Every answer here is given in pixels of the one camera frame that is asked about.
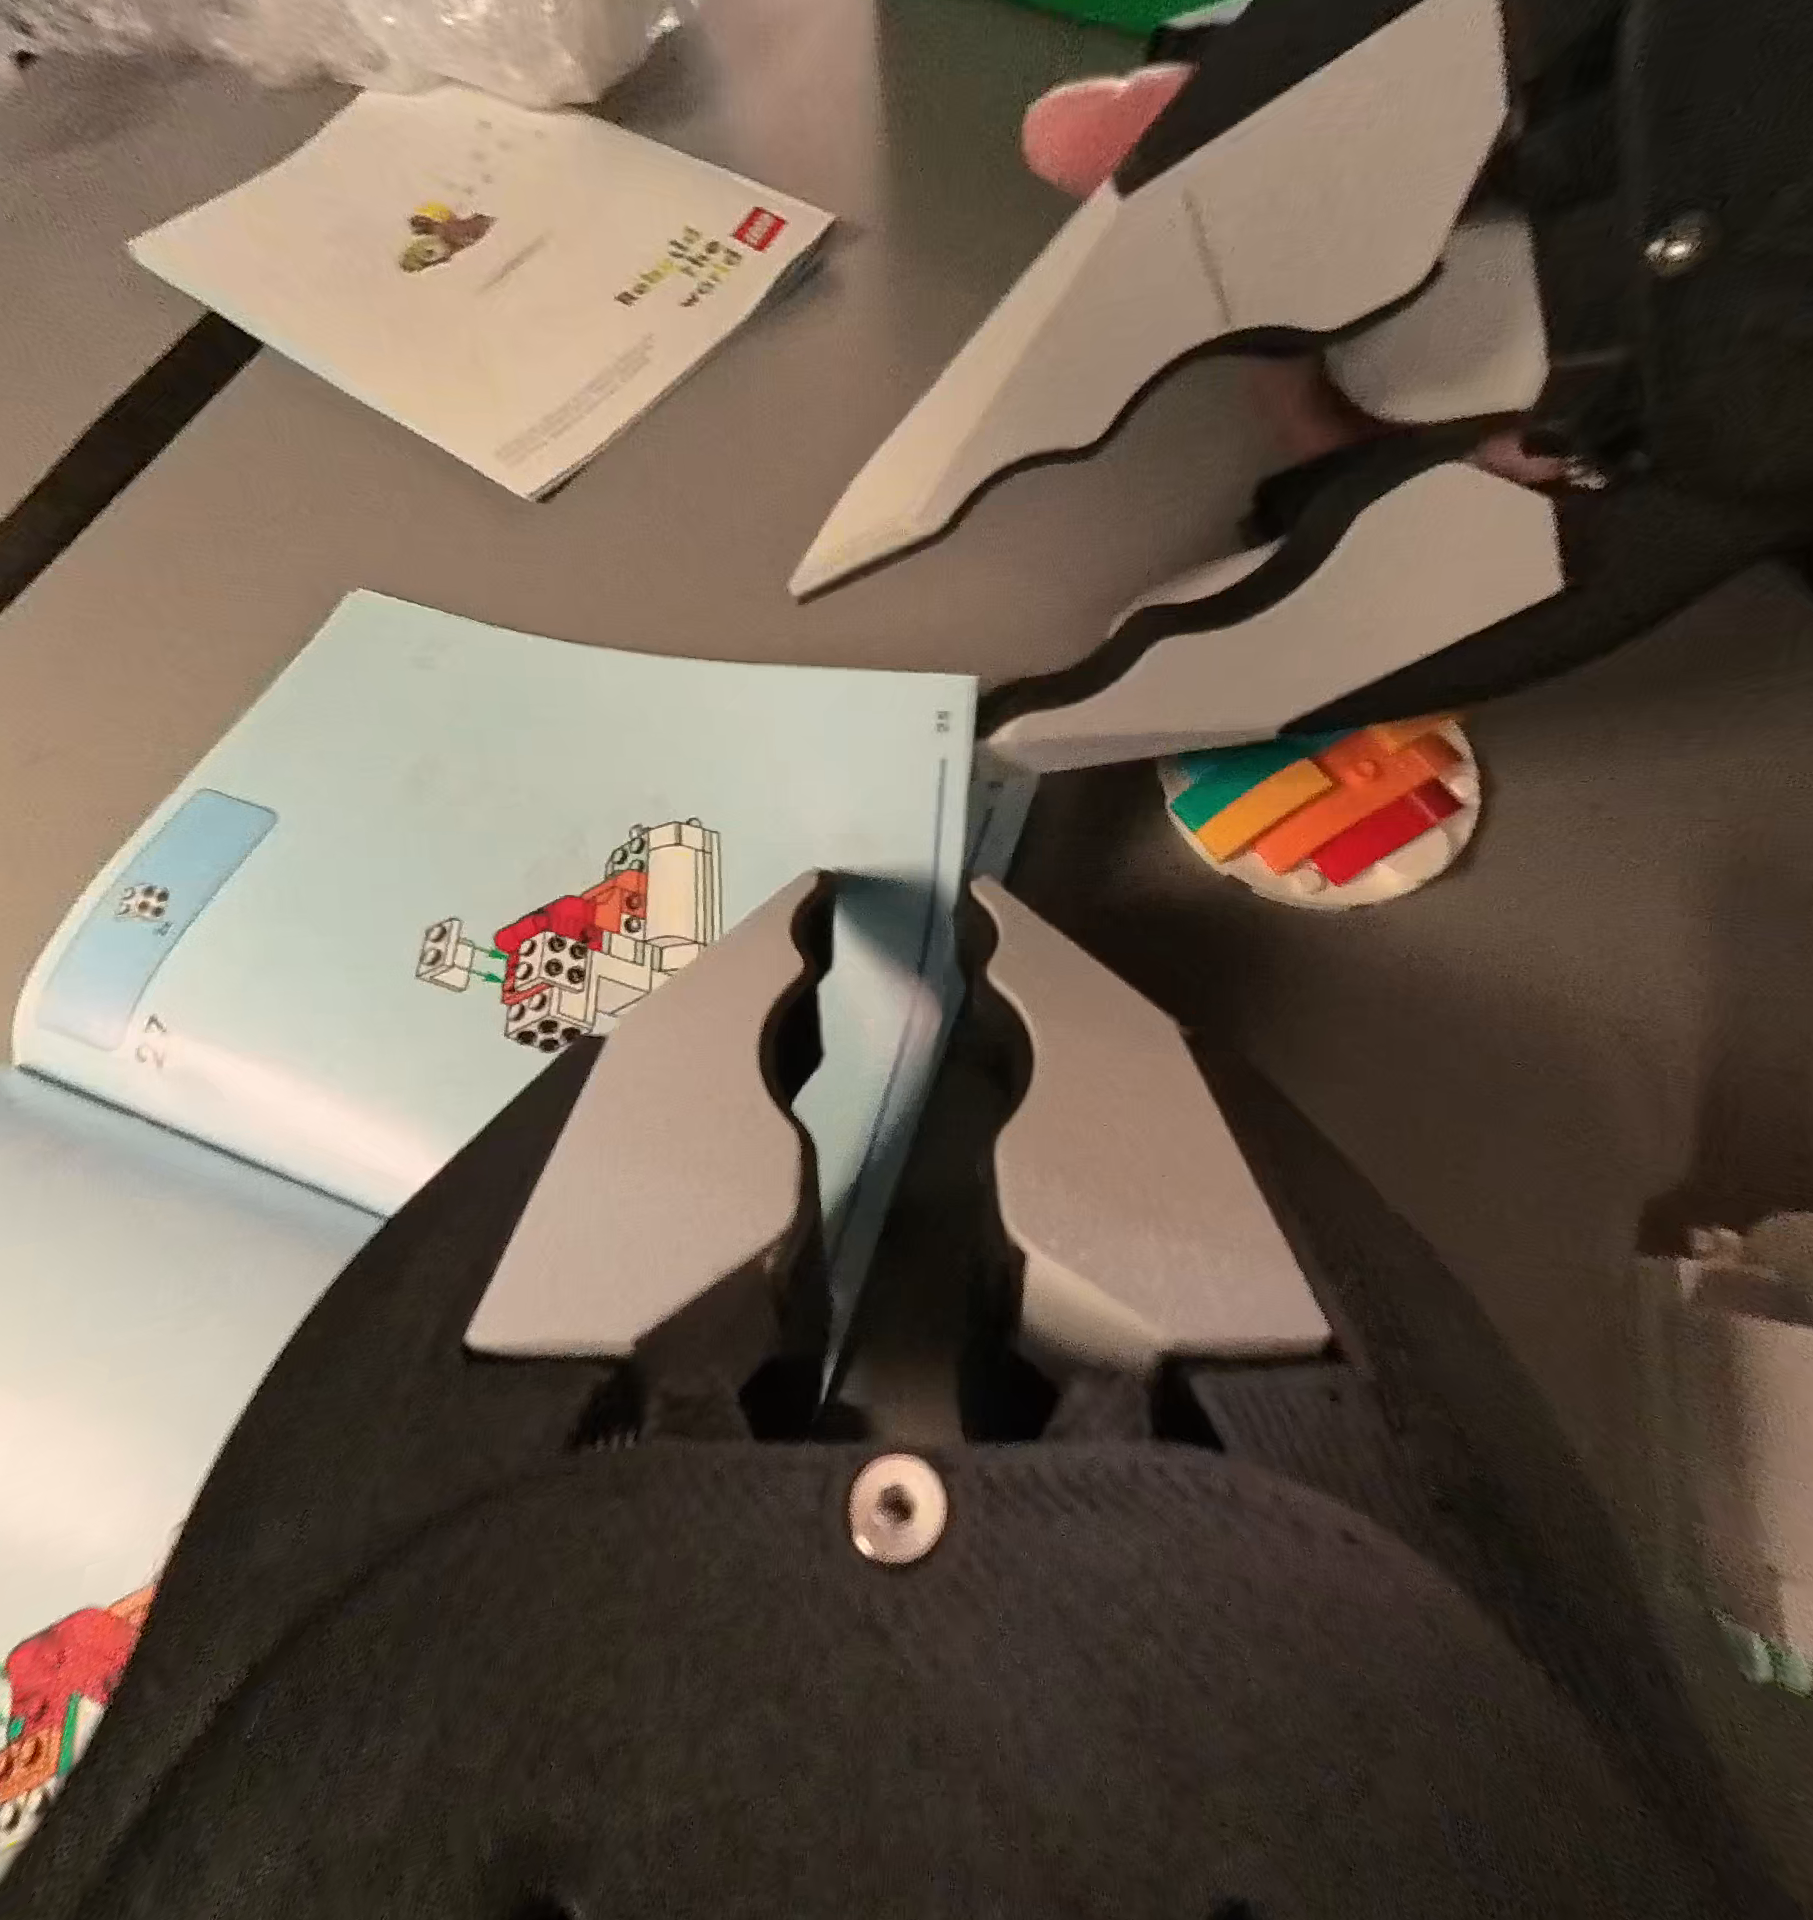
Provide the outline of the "closed white instruction booklet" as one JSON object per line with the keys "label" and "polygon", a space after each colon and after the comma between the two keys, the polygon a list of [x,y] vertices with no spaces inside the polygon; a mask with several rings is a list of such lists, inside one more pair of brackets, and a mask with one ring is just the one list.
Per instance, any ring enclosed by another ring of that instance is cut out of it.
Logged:
{"label": "closed white instruction booklet", "polygon": [[362,92],[129,241],[263,349],[546,499],[802,278],[835,218],[579,108]]}

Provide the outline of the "person's right hand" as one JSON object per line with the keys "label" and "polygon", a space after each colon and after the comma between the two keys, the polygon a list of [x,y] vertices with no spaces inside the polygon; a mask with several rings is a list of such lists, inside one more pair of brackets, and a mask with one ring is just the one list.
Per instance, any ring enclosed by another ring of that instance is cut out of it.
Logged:
{"label": "person's right hand", "polygon": [[[1187,62],[1149,62],[1130,77],[1062,84],[1039,98],[1022,124],[1027,169],[1056,189],[1085,199],[1179,98],[1191,78]],[[1386,434],[1318,364],[1251,359],[1245,373],[1246,410],[1282,468],[1363,445]]]}

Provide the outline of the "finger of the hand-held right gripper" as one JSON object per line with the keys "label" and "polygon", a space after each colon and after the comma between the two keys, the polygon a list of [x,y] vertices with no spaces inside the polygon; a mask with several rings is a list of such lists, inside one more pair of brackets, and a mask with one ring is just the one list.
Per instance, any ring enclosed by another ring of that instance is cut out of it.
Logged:
{"label": "finger of the hand-held right gripper", "polygon": [[1076,666],[997,690],[982,748],[1045,778],[1276,741],[1562,589],[1549,493],[1467,461],[1356,477],[1141,594]]}
{"label": "finger of the hand-held right gripper", "polygon": [[933,541],[1003,477],[1090,454],[1214,351],[1351,339],[1436,278],[1513,95],[1498,3],[1246,4],[827,513],[789,590]]}

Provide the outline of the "light blue instruction booklet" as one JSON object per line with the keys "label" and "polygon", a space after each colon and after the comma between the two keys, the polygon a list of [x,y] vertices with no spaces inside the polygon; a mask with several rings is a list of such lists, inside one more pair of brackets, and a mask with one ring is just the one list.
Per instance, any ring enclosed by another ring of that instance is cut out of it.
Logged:
{"label": "light blue instruction booklet", "polygon": [[357,590],[70,909],[0,1068],[0,1879],[271,1362],[546,1061],[842,876],[835,1316],[1038,780],[962,676],[668,660]]}

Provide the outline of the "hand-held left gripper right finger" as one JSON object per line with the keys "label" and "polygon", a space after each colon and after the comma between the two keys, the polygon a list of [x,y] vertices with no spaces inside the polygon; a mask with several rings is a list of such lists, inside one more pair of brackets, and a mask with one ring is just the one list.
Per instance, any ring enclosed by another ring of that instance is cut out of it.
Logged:
{"label": "hand-held left gripper right finger", "polygon": [[1177,1021],[993,878],[977,978],[1016,1089],[993,1209],[1047,1369],[1311,1361],[1328,1315]]}

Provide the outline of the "clear plastic bag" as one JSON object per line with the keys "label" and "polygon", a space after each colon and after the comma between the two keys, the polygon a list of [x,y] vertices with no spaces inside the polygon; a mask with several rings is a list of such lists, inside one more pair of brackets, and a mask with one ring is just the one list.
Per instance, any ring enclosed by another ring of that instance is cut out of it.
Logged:
{"label": "clear plastic bag", "polygon": [[592,107],[698,3],[196,3],[201,54],[267,84],[416,95],[462,85],[526,108]]}

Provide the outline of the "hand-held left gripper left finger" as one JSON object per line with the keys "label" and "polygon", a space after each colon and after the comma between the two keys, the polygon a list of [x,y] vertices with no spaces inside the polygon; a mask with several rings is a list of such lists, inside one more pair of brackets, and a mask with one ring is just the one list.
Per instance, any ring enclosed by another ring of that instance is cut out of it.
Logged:
{"label": "hand-held left gripper left finger", "polygon": [[820,1361],[835,876],[802,871],[592,1058],[463,1346],[499,1361]]}

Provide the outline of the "round white rainbow lego plate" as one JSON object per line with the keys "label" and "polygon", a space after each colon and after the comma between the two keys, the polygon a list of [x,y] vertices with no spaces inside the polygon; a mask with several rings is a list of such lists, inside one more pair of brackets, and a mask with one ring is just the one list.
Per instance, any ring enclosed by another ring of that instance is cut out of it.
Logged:
{"label": "round white rainbow lego plate", "polygon": [[1436,884],[1485,804],[1457,713],[1163,757],[1156,774],[1175,833],[1212,871],[1314,915]]}

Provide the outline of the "green plastic bin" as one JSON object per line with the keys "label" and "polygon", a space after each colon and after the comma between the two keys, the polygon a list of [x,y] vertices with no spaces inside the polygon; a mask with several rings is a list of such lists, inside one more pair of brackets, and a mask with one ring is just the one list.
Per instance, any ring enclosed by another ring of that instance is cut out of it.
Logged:
{"label": "green plastic bin", "polygon": [[1109,30],[1133,40],[1148,40],[1189,17],[1206,17],[1220,10],[1240,11],[1245,3],[1079,3],[1039,0],[1019,3],[1027,11],[1073,22],[1083,27]]}

